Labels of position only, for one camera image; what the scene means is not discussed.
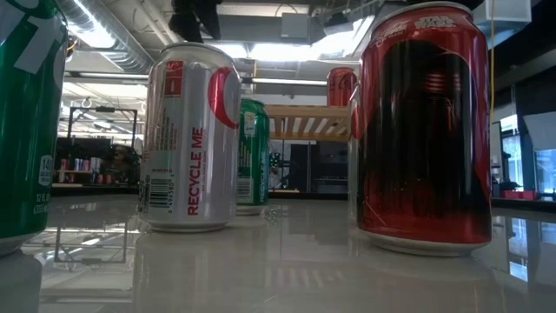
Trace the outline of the green Sprite can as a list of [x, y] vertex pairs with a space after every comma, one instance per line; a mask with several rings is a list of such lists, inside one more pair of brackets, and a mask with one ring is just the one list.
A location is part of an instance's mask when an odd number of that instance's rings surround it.
[[57, 0], [0, 0], [0, 256], [46, 227], [68, 39]]
[[268, 205], [269, 117], [262, 102], [243, 98], [236, 180], [236, 214], [260, 215]]

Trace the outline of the red Star Wars cola can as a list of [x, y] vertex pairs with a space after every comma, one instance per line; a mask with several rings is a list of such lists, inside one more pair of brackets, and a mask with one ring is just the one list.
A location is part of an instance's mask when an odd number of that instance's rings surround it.
[[466, 5], [380, 18], [361, 54], [357, 225], [372, 243], [465, 256], [492, 237], [487, 40]]

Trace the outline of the slatted wooden shelf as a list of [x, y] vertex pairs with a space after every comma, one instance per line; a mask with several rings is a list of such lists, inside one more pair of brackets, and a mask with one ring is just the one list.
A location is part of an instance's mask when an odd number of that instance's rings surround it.
[[274, 140], [346, 142], [349, 108], [315, 105], [266, 105]]

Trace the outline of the distant wooden shelf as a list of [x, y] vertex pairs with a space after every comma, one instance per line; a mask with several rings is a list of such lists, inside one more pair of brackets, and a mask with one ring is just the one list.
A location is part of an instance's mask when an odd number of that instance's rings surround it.
[[[68, 166], [68, 169], [66, 169], [66, 170], [60, 170], [62, 159], [67, 159], [69, 161], [69, 166]], [[82, 159], [82, 169], [81, 170], [74, 170], [75, 158], [71, 158], [71, 159], [62, 158], [62, 159], [60, 160], [59, 167], [56, 169], [56, 172], [55, 172], [55, 179], [56, 179], [55, 182], [56, 183], [77, 184], [77, 185], [104, 184], [104, 175], [101, 172], [101, 168], [100, 168], [99, 173], [92, 172], [91, 168], [90, 168], [89, 171], [85, 171], [83, 169], [83, 161], [84, 160], [90, 160], [91, 158], [88, 158], [88, 159], [79, 158], [79, 159]]]

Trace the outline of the grey ceiling unit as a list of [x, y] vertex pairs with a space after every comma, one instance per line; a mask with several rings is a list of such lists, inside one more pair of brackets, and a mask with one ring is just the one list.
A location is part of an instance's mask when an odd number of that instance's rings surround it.
[[281, 14], [281, 40], [286, 43], [307, 44], [310, 35], [310, 18], [299, 13]]

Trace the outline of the seated person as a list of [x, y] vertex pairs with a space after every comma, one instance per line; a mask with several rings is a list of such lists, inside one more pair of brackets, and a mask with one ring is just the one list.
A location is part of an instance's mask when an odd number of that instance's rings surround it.
[[116, 183], [134, 186], [140, 180], [140, 157], [136, 151], [125, 145], [114, 144], [103, 164], [103, 171]]

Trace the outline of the black cabinet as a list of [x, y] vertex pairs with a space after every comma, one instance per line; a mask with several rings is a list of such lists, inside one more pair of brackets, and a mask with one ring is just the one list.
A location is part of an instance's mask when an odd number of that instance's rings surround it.
[[339, 142], [290, 146], [288, 187], [301, 193], [348, 193], [348, 146]]

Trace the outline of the red box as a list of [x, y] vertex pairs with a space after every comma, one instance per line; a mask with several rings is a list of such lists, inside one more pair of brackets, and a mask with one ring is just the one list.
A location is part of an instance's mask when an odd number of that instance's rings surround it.
[[503, 197], [506, 199], [535, 201], [537, 198], [537, 192], [534, 190], [525, 190], [525, 191], [504, 190]]

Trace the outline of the silver ventilation duct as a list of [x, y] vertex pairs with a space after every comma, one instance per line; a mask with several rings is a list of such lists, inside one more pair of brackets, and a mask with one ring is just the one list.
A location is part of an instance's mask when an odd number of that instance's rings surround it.
[[69, 31], [81, 42], [124, 72], [149, 71], [152, 57], [102, 0], [57, 0], [57, 3], [67, 18]]

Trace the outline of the distant black rig frame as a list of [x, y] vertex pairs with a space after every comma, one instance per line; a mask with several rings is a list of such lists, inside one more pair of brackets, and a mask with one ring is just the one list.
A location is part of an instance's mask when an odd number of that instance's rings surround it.
[[[100, 113], [116, 113], [116, 112], [120, 112], [122, 113], [125, 117], [126, 120], [122, 120], [120, 122], [114, 120], [114, 119], [101, 119], [101, 118], [92, 118], [89, 116], [89, 111], [93, 110], [95, 112], [100, 112]], [[100, 122], [104, 122], [104, 123], [108, 123], [110, 125], [112, 125], [113, 127], [116, 127], [119, 130], [122, 130], [122, 133], [118, 133], [118, 132], [83, 132], [84, 135], [97, 135], [97, 136], [101, 136], [101, 137], [120, 137], [121, 139], [123, 139], [123, 135], [127, 136], [129, 133], [126, 129], [124, 129], [123, 127], [117, 126], [118, 123], [127, 123], [127, 122], [132, 122], [132, 132], [130, 133], [131, 138], [126, 138], [130, 141], [130, 145], [131, 148], [134, 149], [136, 147], [136, 139], [138, 138], [138, 134], [137, 134], [137, 122], [138, 122], [138, 111], [137, 110], [132, 110], [132, 109], [119, 109], [119, 108], [114, 108], [114, 107], [107, 107], [107, 106], [99, 106], [99, 107], [89, 107], [89, 108], [83, 108], [83, 107], [70, 107], [69, 108], [69, 119], [68, 119], [68, 129], [66, 131], [66, 137], [67, 138], [72, 138], [74, 136], [77, 136], [77, 133], [73, 131], [73, 124], [77, 123], [79, 121], [79, 119], [81, 117], [86, 117], [87, 123], [100, 123]]]

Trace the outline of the black aluminium table frame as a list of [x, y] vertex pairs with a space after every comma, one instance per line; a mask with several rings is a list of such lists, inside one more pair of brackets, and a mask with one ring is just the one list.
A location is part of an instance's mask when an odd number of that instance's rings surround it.
[[[84, 186], [84, 187], [53, 187], [51, 194], [57, 196], [97, 196], [97, 195], [137, 195], [137, 187], [110, 187], [110, 186]], [[319, 194], [319, 193], [294, 193], [270, 192], [270, 198], [295, 199], [295, 200], [336, 200], [347, 201], [346, 194]], [[493, 198], [492, 206], [502, 209], [522, 210], [556, 214], [556, 202], [528, 201], [518, 199]]]

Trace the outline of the white ceiling duct box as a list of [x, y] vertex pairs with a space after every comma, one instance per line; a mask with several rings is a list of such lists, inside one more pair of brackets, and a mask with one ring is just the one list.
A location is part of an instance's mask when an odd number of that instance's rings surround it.
[[473, 21], [481, 29], [522, 29], [532, 21], [531, 0], [482, 0], [473, 9]]

